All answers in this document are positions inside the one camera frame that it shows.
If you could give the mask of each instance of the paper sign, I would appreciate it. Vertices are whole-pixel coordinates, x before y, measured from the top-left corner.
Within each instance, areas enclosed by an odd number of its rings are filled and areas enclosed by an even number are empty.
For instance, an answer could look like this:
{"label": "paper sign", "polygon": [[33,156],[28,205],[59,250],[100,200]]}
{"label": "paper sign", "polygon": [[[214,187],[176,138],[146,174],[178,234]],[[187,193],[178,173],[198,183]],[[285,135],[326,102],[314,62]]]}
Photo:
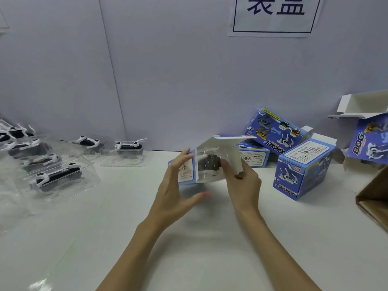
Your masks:
{"label": "paper sign", "polygon": [[306,37],[323,0],[232,0],[229,36]]}

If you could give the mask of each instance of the toy box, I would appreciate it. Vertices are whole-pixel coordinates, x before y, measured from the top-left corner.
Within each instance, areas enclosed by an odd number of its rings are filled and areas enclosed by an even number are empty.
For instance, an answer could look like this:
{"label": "toy box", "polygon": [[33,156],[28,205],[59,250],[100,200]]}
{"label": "toy box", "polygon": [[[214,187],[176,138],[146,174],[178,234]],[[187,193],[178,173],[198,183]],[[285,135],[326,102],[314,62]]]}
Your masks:
{"label": "toy box", "polygon": [[267,165],[270,151],[252,139],[242,141],[237,145],[241,159],[252,168],[264,168]]}
{"label": "toy box", "polygon": [[358,121],[347,156],[388,164],[388,113]]}
{"label": "toy box", "polygon": [[260,108],[246,128],[245,135],[257,136],[258,143],[277,155],[291,150],[313,134],[312,128],[299,128],[266,108]]}
{"label": "toy box", "polygon": [[336,139],[315,134],[279,156],[274,188],[297,200],[320,184],[329,168]]}
{"label": "toy box", "polygon": [[239,147],[236,145],[246,139],[256,137],[221,137],[213,136],[203,142],[189,153],[194,154],[194,158],[185,162],[179,169],[178,183],[209,183],[225,179],[221,167],[221,159],[229,162],[235,175],[243,171],[241,164]]}

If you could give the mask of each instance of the cardboard box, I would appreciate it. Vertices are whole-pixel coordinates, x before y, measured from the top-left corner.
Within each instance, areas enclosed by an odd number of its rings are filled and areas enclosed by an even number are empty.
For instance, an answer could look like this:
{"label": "cardboard box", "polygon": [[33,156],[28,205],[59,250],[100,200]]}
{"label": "cardboard box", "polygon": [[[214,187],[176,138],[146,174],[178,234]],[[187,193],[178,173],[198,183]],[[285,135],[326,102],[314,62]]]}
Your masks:
{"label": "cardboard box", "polygon": [[236,145],[246,139],[255,139],[256,137],[221,137],[213,136],[203,142],[190,153],[194,158],[186,161],[179,169],[178,183],[209,183],[225,179],[221,167],[221,159],[225,159],[231,165],[235,175],[243,171],[241,164],[239,147]]}
{"label": "cardboard box", "polygon": [[356,204],[388,233],[388,167],[357,195]]}
{"label": "cardboard box", "polygon": [[344,95],[337,112],[329,118],[357,117],[370,118],[388,112],[388,90]]}
{"label": "cardboard box", "polygon": [[237,145],[241,159],[252,168],[264,168],[267,165],[270,151],[252,139],[242,141]]}
{"label": "cardboard box", "polygon": [[266,108],[258,110],[245,131],[245,135],[257,136],[255,141],[277,155],[291,150],[312,134],[311,127],[299,128]]}
{"label": "cardboard box", "polygon": [[336,139],[314,133],[311,139],[279,156],[274,188],[298,200],[325,179]]}
{"label": "cardboard box", "polygon": [[388,164],[388,113],[358,121],[347,157]]}

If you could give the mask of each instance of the table surface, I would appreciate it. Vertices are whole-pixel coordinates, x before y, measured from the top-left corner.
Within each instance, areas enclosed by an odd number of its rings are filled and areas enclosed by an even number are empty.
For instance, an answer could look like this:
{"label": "table surface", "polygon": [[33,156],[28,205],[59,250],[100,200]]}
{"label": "table surface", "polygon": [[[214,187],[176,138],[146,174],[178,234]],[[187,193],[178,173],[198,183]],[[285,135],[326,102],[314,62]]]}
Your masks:
{"label": "table surface", "polygon": [[[96,166],[98,186],[0,239],[2,290],[94,291],[148,213],[176,152],[154,152],[143,168]],[[263,180],[259,209],[282,245],[322,290],[385,290],[388,237],[355,205],[342,165],[299,201]],[[360,189],[365,180],[358,180]],[[143,290],[272,290],[241,230],[226,182],[182,187],[212,195],[167,229],[151,254]]]}

